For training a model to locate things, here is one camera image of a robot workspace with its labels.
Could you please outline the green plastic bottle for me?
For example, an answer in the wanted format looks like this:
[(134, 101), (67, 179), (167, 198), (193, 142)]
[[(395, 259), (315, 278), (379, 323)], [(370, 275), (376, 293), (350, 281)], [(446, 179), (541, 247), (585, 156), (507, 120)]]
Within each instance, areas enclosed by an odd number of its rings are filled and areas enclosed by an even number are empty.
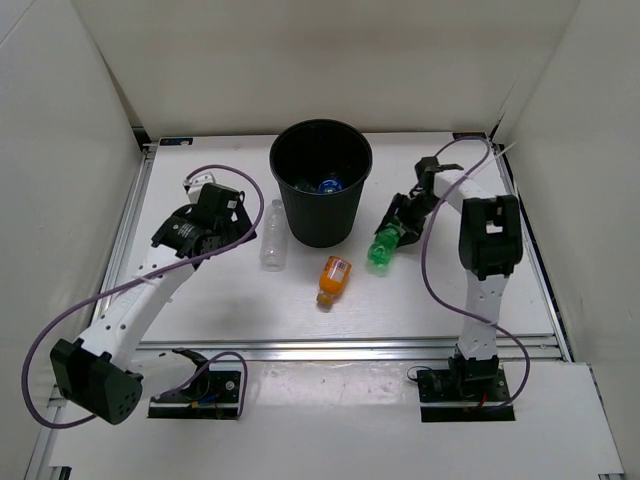
[(389, 223), (379, 230), (367, 252), (367, 266), (372, 273), (384, 275), (393, 259), (403, 230)]

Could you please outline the black plastic bin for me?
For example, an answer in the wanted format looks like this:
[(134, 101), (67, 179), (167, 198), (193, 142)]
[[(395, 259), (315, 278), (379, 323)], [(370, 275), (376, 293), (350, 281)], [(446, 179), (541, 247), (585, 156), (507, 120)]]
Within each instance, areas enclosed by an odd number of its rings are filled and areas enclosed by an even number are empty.
[[(298, 241), (329, 248), (348, 237), (373, 165), (371, 146), (362, 133), (332, 119), (299, 122), (276, 137), (269, 164)], [(344, 189), (318, 194), (319, 183), (332, 172), (341, 176)]]

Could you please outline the orange juice bottle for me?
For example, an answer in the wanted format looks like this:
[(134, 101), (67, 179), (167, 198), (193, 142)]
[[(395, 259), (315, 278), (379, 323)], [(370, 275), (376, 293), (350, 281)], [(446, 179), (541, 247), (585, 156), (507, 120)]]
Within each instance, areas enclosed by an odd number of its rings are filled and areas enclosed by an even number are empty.
[(342, 295), (350, 277), (352, 265), (337, 256), (330, 256), (319, 278), (319, 290), (316, 297), (320, 307), (330, 308)]

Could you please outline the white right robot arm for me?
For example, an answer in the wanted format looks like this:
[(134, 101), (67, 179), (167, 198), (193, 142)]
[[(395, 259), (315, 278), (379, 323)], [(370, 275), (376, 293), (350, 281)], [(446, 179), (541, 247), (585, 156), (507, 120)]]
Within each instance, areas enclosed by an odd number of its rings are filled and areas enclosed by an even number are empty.
[(466, 271), (465, 320), (450, 359), (449, 387), (460, 399), (480, 393), (485, 378), (496, 375), (496, 327), (509, 277), (523, 256), (519, 202), (513, 195), (491, 194), (463, 177), (463, 167), (424, 157), (414, 167), (417, 184), (392, 198), (369, 247), (371, 268), (384, 271), (395, 250), (418, 242), (436, 207), (460, 214), (459, 260)]

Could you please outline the clear plastic bottle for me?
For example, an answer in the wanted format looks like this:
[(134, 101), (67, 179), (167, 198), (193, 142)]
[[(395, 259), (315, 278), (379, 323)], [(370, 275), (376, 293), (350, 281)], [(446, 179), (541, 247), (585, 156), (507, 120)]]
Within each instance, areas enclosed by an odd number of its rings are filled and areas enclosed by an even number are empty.
[(267, 207), (263, 221), (260, 249), (261, 268), (266, 271), (281, 271), (285, 267), (288, 246), (288, 222), (284, 203), (274, 199)]

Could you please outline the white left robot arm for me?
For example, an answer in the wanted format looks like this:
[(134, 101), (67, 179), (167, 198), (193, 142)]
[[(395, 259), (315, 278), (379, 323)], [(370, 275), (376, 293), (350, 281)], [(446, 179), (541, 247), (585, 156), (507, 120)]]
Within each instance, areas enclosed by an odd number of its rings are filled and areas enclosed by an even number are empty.
[(123, 422), (146, 398), (174, 390), (189, 401), (207, 396), (204, 356), (177, 348), (138, 358), (136, 349), (172, 295), (202, 264), (202, 255), (255, 238), (244, 193), (214, 182), (188, 190), (190, 202), (174, 211), (151, 238), (136, 286), (114, 296), (100, 318), (72, 342), (50, 352), (64, 398), (102, 420)]

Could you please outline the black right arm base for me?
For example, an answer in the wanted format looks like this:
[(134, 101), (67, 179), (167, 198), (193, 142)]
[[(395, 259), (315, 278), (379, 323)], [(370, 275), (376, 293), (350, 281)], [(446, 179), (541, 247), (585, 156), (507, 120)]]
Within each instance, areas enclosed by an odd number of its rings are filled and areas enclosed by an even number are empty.
[(423, 423), (513, 422), (510, 392), (499, 359), (450, 357), (444, 369), (414, 366), (407, 379), (418, 388)]

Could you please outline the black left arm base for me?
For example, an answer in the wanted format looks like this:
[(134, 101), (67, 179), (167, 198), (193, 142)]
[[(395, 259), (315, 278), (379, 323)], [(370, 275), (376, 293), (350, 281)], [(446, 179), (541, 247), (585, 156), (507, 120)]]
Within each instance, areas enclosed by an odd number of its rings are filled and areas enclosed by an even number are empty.
[(211, 358), (186, 348), (172, 352), (195, 366), (194, 379), (184, 387), (152, 397), (147, 417), (167, 420), (239, 420), (244, 412), (248, 364), (233, 351)]

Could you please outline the blue bottle in bin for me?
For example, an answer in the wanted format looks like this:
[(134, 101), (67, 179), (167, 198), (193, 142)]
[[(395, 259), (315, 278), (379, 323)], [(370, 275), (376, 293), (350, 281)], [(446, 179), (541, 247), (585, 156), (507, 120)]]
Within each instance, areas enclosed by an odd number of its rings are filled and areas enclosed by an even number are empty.
[(343, 181), (338, 173), (332, 172), (325, 179), (323, 179), (318, 187), (318, 194), (333, 194), (340, 192), (344, 189)]

